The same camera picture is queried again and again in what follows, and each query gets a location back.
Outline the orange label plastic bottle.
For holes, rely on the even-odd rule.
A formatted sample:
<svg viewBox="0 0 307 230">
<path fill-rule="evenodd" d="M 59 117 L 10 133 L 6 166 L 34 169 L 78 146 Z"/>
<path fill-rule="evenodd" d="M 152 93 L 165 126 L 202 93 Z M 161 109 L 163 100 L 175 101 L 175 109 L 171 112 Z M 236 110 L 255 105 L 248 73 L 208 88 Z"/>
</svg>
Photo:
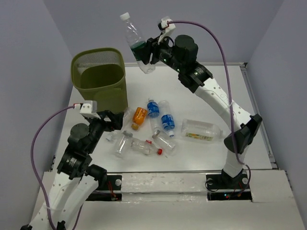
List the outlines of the orange label plastic bottle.
<svg viewBox="0 0 307 230">
<path fill-rule="evenodd" d="M 142 107 L 138 107 L 133 115 L 132 118 L 132 124 L 131 124 L 131 128 L 133 130 L 138 130 L 140 128 L 140 126 L 144 123 L 144 120 L 147 116 L 147 110 L 142 108 Z"/>
</svg>

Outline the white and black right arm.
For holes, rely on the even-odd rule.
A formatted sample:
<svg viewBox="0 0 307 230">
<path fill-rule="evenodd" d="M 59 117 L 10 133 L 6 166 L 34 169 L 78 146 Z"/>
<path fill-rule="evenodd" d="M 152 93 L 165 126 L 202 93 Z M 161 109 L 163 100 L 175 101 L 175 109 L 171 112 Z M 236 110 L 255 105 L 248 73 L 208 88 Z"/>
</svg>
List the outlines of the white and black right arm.
<svg viewBox="0 0 307 230">
<path fill-rule="evenodd" d="M 218 85 L 212 73 L 196 61 L 198 45 L 188 35 L 174 40 L 169 36 L 159 41 L 150 38 L 134 49 L 136 59 L 144 64 L 161 61 L 178 73 L 179 81 L 203 99 L 228 125 L 231 133 L 224 139 L 227 148 L 220 182 L 231 188 L 242 180 L 245 154 L 262 123 L 259 114 L 251 115 L 235 103 Z"/>
</svg>

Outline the grey cap clear bottle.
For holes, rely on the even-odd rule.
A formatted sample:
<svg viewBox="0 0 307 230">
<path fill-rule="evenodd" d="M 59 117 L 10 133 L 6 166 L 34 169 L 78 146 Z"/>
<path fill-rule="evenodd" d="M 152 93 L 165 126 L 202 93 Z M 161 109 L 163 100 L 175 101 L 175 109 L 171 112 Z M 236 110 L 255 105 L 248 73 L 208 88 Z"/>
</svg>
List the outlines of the grey cap clear bottle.
<svg viewBox="0 0 307 230">
<path fill-rule="evenodd" d="M 131 148 L 132 141 L 133 134 L 131 132 L 125 130 L 120 133 L 115 143 L 114 154 L 119 158 L 123 158 L 125 153 Z"/>
</svg>

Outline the inverted Pocari Sweat blue bottle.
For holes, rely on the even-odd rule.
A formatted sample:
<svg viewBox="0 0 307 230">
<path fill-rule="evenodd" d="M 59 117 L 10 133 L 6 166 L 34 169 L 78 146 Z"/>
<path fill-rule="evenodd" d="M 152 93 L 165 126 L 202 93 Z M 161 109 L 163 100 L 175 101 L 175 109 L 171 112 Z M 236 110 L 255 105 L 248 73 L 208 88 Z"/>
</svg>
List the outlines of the inverted Pocari Sweat blue bottle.
<svg viewBox="0 0 307 230">
<path fill-rule="evenodd" d="M 173 137 L 175 135 L 175 121 L 170 109 L 170 104 L 168 101 L 163 100 L 158 103 L 158 106 L 160 110 L 162 128 L 170 137 Z"/>
</svg>

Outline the upright Pocari Sweat blue bottle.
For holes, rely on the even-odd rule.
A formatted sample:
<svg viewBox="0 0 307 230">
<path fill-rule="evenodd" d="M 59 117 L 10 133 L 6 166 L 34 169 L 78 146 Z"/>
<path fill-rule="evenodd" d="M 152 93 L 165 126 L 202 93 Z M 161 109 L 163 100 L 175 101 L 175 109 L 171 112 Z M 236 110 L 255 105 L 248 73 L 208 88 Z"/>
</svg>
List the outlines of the upright Pocari Sweat blue bottle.
<svg viewBox="0 0 307 230">
<path fill-rule="evenodd" d="M 156 132 L 160 128 L 160 110 L 158 104 L 151 98 L 148 99 L 147 103 L 147 110 L 148 110 L 148 118 L 150 121 L 150 126 L 152 132 Z"/>
</svg>

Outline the large ribbed clear bottle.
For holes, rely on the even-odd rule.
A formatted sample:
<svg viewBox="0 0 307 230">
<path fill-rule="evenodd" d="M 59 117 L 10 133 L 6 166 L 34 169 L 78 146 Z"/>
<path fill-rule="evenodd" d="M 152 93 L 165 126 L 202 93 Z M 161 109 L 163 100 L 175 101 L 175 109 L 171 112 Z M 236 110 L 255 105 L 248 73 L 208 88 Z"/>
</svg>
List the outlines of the large ribbed clear bottle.
<svg viewBox="0 0 307 230">
<path fill-rule="evenodd" d="M 216 124 L 183 119 L 181 135 L 185 138 L 204 142 L 217 142 L 225 138 L 226 133 Z"/>
</svg>

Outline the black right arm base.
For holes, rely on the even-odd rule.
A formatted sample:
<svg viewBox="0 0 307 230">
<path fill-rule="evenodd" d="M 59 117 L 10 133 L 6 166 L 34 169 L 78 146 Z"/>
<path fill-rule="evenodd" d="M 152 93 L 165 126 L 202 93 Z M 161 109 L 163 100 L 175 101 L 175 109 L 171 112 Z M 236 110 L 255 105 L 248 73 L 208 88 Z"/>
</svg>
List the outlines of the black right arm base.
<svg viewBox="0 0 307 230">
<path fill-rule="evenodd" d="M 207 174 L 205 181 L 208 201 L 249 200 L 252 201 L 248 176 L 244 172 L 232 178 L 228 174 Z"/>
</svg>

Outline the olive green mesh bin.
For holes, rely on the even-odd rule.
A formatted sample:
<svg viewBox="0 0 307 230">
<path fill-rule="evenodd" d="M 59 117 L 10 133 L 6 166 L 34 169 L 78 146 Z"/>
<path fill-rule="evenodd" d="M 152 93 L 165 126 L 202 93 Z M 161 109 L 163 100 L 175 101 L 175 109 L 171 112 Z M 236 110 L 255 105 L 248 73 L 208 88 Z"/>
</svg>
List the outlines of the olive green mesh bin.
<svg viewBox="0 0 307 230">
<path fill-rule="evenodd" d="M 83 99 L 97 102 L 97 111 L 123 112 L 128 108 L 125 64 L 110 47 L 77 54 L 71 61 L 71 81 Z"/>
</svg>

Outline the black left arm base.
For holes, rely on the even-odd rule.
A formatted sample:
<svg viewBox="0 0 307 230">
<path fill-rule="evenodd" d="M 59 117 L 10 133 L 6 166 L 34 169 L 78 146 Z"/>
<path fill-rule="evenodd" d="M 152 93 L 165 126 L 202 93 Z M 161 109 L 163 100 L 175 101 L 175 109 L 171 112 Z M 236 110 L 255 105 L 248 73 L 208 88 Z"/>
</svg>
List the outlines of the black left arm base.
<svg viewBox="0 0 307 230">
<path fill-rule="evenodd" d="M 106 182 L 94 190 L 86 201 L 121 201 L 122 200 L 122 175 L 108 174 Z"/>
</svg>

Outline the green label clear bottle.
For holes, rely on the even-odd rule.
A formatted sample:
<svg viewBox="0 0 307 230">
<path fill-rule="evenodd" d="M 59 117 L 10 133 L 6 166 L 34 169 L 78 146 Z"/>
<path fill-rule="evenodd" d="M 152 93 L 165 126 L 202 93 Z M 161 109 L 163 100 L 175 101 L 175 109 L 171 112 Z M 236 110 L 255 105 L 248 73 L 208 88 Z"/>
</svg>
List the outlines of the green label clear bottle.
<svg viewBox="0 0 307 230">
<path fill-rule="evenodd" d="M 152 64 L 145 65 L 141 61 L 140 56 L 140 47 L 142 43 L 146 42 L 140 29 L 138 28 L 137 24 L 131 19 L 130 14 L 128 12 L 120 15 L 120 19 L 125 24 L 125 38 L 126 41 L 133 53 L 133 56 L 139 66 L 139 68 L 145 74 L 149 74 L 155 70 L 155 66 Z"/>
</svg>

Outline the silver cap clear bottle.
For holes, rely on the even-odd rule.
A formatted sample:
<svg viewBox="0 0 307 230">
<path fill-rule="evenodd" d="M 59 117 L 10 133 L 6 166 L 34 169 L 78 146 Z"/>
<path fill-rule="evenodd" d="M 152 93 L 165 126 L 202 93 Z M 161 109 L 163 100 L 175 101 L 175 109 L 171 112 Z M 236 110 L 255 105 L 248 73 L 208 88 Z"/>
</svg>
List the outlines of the silver cap clear bottle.
<svg viewBox="0 0 307 230">
<path fill-rule="evenodd" d="M 171 139 L 164 131 L 157 130 L 153 133 L 154 142 L 168 155 L 174 155 L 177 143 Z"/>
</svg>

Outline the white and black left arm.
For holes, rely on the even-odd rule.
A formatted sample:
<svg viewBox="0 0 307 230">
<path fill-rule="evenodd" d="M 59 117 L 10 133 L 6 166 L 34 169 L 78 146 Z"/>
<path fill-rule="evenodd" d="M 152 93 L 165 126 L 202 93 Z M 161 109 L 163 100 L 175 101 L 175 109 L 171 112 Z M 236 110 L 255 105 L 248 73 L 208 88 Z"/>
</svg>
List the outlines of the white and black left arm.
<svg viewBox="0 0 307 230">
<path fill-rule="evenodd" d="M 87 123 L 71 128 L 52 187 L 48 193 L 42 188 L 45 201 L 23 230 L 67 230 L 73 220 L 78 221 L 83 203 L 107 181 L 107 171 L 92 164 L 90 155 L 104 132 L 121 130 L 123 116 L 111 111 L 83 114 Z"/>
</svg>

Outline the red cap clear bottle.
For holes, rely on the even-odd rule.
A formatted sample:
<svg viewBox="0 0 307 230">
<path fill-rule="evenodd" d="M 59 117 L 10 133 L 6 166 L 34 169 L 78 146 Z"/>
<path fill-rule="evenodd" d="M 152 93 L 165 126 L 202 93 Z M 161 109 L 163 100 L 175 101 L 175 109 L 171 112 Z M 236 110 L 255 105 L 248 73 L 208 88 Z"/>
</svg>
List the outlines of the red cap clear bottle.
<svg viewBox="0 0 307 230">
<path fill-rule="evenodd" d="M 137 138 L 133 138 L 131 149 L 133 151 L 142 153 L 146 156 L 162 155 L 163 153 L 163 150 L 157 148 L 151 141 L 149 140 L 143 141 Z"/>
</svg>

